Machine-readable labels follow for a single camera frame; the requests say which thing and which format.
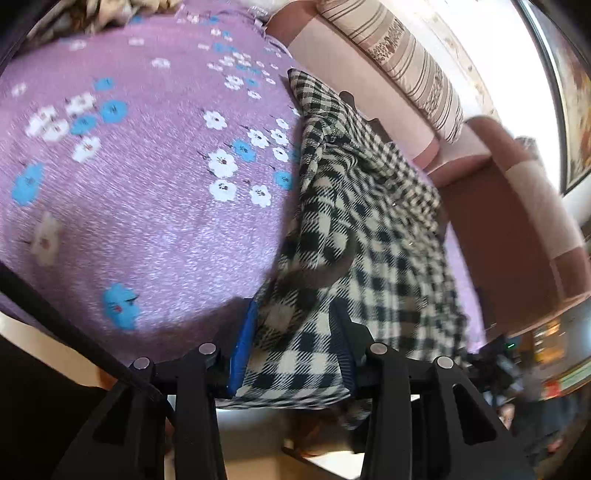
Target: pink sofa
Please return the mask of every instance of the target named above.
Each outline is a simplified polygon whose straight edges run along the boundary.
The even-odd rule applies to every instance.
[[[368,119],[379,118],[439,188],[461,247],[448,255],[460,299],[472,309],[472,349],[484,341],[482,325],[475,325],[482,314],[489,339],[517,335],[591,296],[591,265],[579,227],[539,162],[500,124],[473,118],[456,142],[441,142],[382,70],[317,13],[313,1],[286,5],[271,18],[267,33],[311,74],[337,92],[353,94],[358,109]],[[450,242],[446,247],[453,250],[454,238]],[[469,271],[464,276],[479,293],[482,313],[472,285],[462,278],[462,254]]]

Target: white flower print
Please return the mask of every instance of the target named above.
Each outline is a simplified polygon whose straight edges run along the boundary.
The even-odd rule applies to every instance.
[[[90,93],[85,92],[82,95],[76,95],[70,98],[66,103],[66,113],[69,116],[80,115],[95,107],[96,98]]]
[[[279,145],[287,145],[288,141],[287,141],[287,137],[285,136],[285,133],[283,133],[281,130],[279,129],[274,129],[271,130],[271,138],[273,140],[275,140]]]
[[[60,223],[49,212],[44,212],[41,221],[35,225],[31,253],[40,267],[50,267],[56,262],[60,249],[60,228]]]
[[[26,91],[27,91],[27,84],[26,83],[17,83],[14,87],[12,87],[12,90],[10,90],[10,93],[12,94],[13,97],[20,97]]]
[[[227,55],[219,60],[219,63],[225,65],[226,67],[233,67],[234,66],[234,59],[232,57],[228,57]]]
[[[231,181],[216,180],[209,186],[209,193],[213,195],[218,202],[227,202],[236,198],[236,185]]]
[[[226,77],[228,83],[233,83],[234,85],[242,86],[244,85],[244,81],[240,77],[236,77],[235,75],[228,75]]]
[[[157,69],[169,69],[170,62],[167,59],[154,59],[152,60],[152,67]]]
[[[205,112],[205,115],[203,115],[203,119],[205,120],[205,126],[207,128],[222,130],[228,126],[226,124],[226,119],[222,117],[219,112],[210,112],[208,110]]]
[[[46,142],[57,142],[69,131],[68,120],[55,120],[45,127],[42,139]]]
[[[259,132],[258,130],[251,129],[248,132],[248,138],[251,139],[251,144],[255,147],[266,148],[269,146],[268,138],[265,137],[265,135],[263,135],[262,132]]]
[[[78,163],[84,163],[90,157],[94,157],[95,153],[100,149],[99,137],[82,137],[80,143],[74,147],[72,152],[72,160]]]
[[[86,42],[84,40],[74,40],[70,42],[70,51],[76,51],[86,48]]]
[[[251,191],[251,202],[265,208],[271,204],[271,194],[266,185],[253,185]]]
[[[45,126],[56,116],[57,111],[53,105],[40,108],[37,113],[32,115],[29,119],[29,126],[26,128],[25,133],[28,137],[36,137],[43,132]]]
[[[231,177],[238,170],[234,157],[221,148],[218,148],[215,152],[210,152],[209,158],[211,158],[207,164],[209,170],[220,179]]]
[[[282,118],[275,118],[275,122],[277,122],[277,125],[279,125],[283,130],[287,130],[290,127]]]
[[[275,155],[275,158],[277,160],[282,162],[287,162],[287,160],[289,160],[287,152],[283,150],[281,147],[273,147],[273,155]]]

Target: blue gripper pad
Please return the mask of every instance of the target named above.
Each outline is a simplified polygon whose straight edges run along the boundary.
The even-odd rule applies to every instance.
[[[251,354],[252,339],[255,336],[256,320],[258,318],[258,305],[254,300],[248,304],[246,318],[242,324],[238,341],[230,357],[230,374],[226,392],[229,398],[236,395],[238,388],[242,386],[246,365]]]

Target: black cable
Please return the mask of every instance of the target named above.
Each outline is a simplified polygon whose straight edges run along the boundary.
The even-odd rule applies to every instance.
[[[1,261],[0,291],[76,352],[112,377],[144,392],[152,401],[162,404],[167,418],[174,425],[174,410],[160,390],[119,362],[72,322],[63,318],[34,288]]]

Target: metal screw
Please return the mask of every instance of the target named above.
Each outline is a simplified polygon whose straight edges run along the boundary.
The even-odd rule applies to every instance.
[[[199,353],[202,355],[211,355],[216,352],[216,346],[213,343],[202,343],[199,345]]]
[[[448,356],[440,356],[437,359],[437,364],[441,368],[450,369],[451,367],[453,367],[453,360],[451,358],[449,358]]]
[[[137,370],[143,370],[144,368],[148,368],[149,364],[150,364],[150,359],[146,358],[144,356],[141,356],[141,357],[136,358],[134,360],[134,368],[136,368]]]
[[[383,355],[388,351],[388,347],[383,343],[372,343],[369,349],[376,355]]]

